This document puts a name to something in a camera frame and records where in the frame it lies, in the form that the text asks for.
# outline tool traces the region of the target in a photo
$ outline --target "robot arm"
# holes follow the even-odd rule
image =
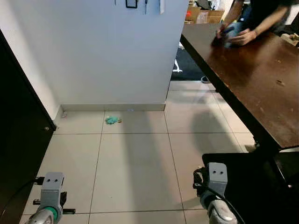
[[[57,224],[63,214],[75,214],[75,209],[63,209],[66,202],[66,192],[61,192],[63,181],[63,173],[48,172],[46,174],[41,200],[33,201],[33,204],[40,206],[26,224]]]
[[[237,219],[224,198],[228,182],[227,168],[223,163],[211,162],[207,168],[199,168],[193,173],[193,188],[200,203],[207,209],[210,224],[237,224]]]

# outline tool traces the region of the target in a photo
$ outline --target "black shirt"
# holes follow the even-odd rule
[[[288,12],[283,16],[281,21],[272,27],[272,30],[278,29],[280,26],[284,25],[290,14],[292,2],[293,0],[250,0],[251,12],[246,21],[247,27],[255,29],[266,17],[272,14],[278,6],[287,6],[289,8]]]

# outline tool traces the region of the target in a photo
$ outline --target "black cable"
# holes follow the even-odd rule
[[[28,181],[27,183],[23,184],[10,198],[9,200],[6,202],[5,206],[3,207],[2,211],[1,211],[1,216],[0,216],[0,220],[2,219],[7,206],[11,203],[11,201],[14,199],[14,197],[16,197],[26,186],[28,186],[31,183],[37,183],[38,185],[42,185],[43,184],[43,180],[44,177],[38,177],[34,180]]]
[[[147,11],[147,7],[148,7],[148,0],[145,0],[145,14],[146,14],[146,11]]]
[[[238,211],[234,208],[234,206],[221,194],[217,193],[216,191],[214,191],[213,189],[201,185],[202,187],[206,188],[207,190],[211,191],[213,194],[217,195],[219,198],[221,198],[223,201],[226,202],[226,204],[228,204],[229,208],[232,210],[232,212],[234,213],[234,215],[236,216],[236,218],[241,221],[243,224],[245,224],[245,221],[243,220],[243,218],[241,217],[241,215],[238,213]]]

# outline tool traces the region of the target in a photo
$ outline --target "black door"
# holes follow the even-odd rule
[[[0,210],[37,175],[55,125],[0,32]],[[18,224],[32,184],[9,203],[0,224]]]

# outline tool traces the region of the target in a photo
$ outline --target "green ring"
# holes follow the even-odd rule
[[[44,209],[50,210],[53,213],[54,220],[57,219],[58,213],[57,213],[56,209],[54,209],[53,207],[45,207]]]

